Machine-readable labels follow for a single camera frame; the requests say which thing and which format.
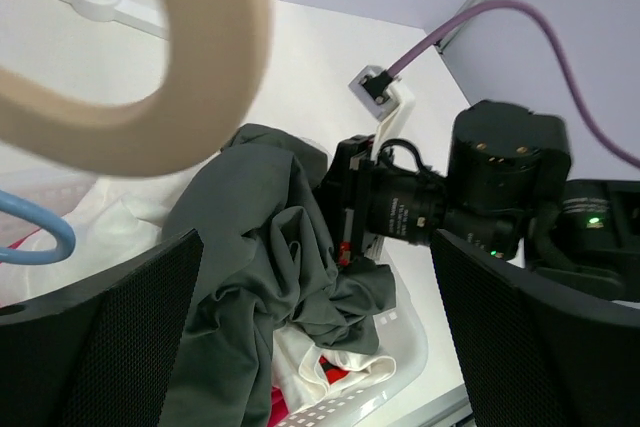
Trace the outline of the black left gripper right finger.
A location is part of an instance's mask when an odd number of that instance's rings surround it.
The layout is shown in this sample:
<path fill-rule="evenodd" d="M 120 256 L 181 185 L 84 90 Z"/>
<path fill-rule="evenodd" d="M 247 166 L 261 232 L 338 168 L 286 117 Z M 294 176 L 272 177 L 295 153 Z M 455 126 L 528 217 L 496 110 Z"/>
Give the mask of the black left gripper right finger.
<path fill-rule="evenodd" d="M 444 230 L 431 255 L 479 426 L 636 426 L 639 312 Z"/>

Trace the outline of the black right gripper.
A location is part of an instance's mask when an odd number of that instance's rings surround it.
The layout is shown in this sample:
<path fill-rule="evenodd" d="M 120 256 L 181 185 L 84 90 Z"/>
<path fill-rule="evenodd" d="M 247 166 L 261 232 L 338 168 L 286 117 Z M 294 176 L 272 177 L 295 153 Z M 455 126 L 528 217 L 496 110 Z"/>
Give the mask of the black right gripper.
<path fill-rule="evenodd" d="M 378 260 L 384 240 L 392 236 L 390 188 L 395 175 L 383 162 L 371 159 L 373 144 L 372 135 L 341 141 L 314 189 L 341 267 L 364 257 Z"/>

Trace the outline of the dark grey t shirt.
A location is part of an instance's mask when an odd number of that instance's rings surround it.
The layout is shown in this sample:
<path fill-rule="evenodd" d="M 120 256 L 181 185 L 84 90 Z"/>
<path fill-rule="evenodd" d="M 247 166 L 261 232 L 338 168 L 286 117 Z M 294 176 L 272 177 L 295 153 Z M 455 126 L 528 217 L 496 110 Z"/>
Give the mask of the dark grey t shirt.
<path fill-rule="evenodd" d="M 326 170 L 322 151 L 246 124 L 171 209 L 163 236 L 195 230 L 204 249 L 162 425 L 265 425 L 286 324 L 324 348 L 378 349 L 374 318 L 395 306 L 395 279 L 369 259 L 338 268 L 312 193 Z"/>

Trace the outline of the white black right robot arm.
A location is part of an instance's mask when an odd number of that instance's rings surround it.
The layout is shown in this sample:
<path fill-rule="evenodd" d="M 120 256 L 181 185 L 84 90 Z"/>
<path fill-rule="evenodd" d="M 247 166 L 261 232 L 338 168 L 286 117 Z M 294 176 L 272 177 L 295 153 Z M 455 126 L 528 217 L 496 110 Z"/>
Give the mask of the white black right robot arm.
<path fill-rule="evenodd" d="M 396 165 L 407 140 L 355 136 L 337 146 L 314 195 L 348 265 L 393 238 L 427 246 L 446 230 L 491 256 L 522 255 L 552 281 L 612 301 L 639 299 L 639 185 L 570 179 L 565 124 L 482 101 L 452 129 L 448 168 Z"/>

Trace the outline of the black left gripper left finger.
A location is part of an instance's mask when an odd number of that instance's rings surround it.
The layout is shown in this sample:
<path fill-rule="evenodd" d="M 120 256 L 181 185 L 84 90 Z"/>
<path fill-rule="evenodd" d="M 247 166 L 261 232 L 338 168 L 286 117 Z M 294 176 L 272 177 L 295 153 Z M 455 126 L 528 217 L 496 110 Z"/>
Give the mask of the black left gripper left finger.
<path fill-rule="evenodd" d="M 2 308 L 2 425 L 157 425 L 202 251 L 190 231 Z"/>

